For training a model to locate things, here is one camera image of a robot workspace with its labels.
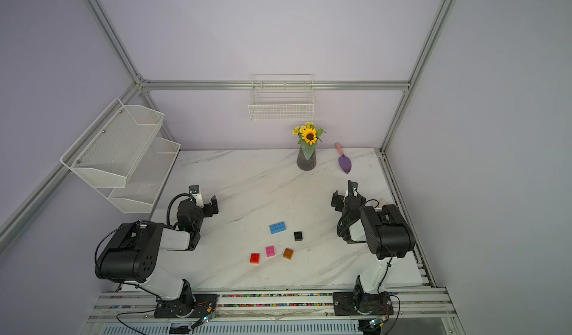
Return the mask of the blue long lego brick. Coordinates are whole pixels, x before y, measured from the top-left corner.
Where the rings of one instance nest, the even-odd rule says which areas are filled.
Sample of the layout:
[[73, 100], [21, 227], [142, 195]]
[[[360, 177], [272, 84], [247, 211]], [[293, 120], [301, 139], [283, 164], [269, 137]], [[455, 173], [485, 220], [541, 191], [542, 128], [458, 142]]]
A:
[[271, 235], [284, 232], [286, 230], [286, 224], [284, 222], [274, 223], [272, 225], [269, 225], [269, 230], [271, 232]]

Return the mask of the red square lego brick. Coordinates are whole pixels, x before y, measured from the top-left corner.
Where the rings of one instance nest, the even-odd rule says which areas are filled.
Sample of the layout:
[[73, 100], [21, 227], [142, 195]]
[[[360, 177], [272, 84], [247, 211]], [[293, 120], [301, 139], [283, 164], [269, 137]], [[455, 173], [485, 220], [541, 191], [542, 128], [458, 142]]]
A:
[[251, 264], [259, 264], [260, 262], [260, 254], [259, 253], [252, 253], [250, 256], [250, 263]]

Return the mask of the pink square lego brick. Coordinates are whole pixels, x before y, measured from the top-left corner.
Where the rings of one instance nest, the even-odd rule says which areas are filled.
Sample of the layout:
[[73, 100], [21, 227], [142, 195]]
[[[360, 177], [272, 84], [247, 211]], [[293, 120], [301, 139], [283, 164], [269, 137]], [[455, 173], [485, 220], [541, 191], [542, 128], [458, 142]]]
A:
[[269, 258], [274, 257], [276, 255], [276, 250], [274, 246], [268, 246], [265, 248], [266, 256]]

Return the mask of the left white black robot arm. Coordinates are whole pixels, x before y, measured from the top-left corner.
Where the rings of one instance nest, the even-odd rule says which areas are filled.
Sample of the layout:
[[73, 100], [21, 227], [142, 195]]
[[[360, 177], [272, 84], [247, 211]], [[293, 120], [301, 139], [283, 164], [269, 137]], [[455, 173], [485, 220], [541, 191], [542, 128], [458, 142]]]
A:
[[137, 287], [160, 304], [193, 305], [188, 281], [159, 265], [166, 251], [193, 251], [200, 241], [206, 218], [219, 213], [217, 197], [202, 201], [200, 193], [180, 193], [168, 204], [166, 221], [123, 223], [104, 237], [95, 250], [95, 275], [99, 279]]

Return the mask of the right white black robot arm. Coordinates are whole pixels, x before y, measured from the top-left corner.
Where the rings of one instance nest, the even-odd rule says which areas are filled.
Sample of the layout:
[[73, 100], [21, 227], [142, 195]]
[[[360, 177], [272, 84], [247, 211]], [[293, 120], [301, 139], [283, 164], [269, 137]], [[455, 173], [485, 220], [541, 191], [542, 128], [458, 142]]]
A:
[[408, 222], [396, 205], [367, 199], [358, 192], [358, 183], [352, 181], [345, 194], [332, 194], [331, 206], [341, 214], [337, 236], [347, 244], [367, 245], [375, 257], [375, 263], [357, 277], [357, 287], [366, 294], [382, 293], [393, 268], [416, 246]]

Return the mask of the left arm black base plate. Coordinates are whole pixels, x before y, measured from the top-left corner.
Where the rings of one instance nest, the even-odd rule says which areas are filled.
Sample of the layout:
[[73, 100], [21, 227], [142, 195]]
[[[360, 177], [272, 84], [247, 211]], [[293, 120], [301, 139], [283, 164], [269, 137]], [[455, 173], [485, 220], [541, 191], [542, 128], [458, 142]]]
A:
[[219, 295], [194, 294], [190, 300], [160, 301], [153, 313], [155, 319], [198, 319], [213, 313]]

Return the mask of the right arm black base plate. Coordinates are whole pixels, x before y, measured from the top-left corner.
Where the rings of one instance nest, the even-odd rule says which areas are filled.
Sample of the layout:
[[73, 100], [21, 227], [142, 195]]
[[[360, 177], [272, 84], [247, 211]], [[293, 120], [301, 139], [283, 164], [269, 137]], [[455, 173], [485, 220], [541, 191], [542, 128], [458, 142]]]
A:
[[336, 316], [391, 316], [393, 302], [388, 292], [357, 294], [334, 292], [332, 294]]

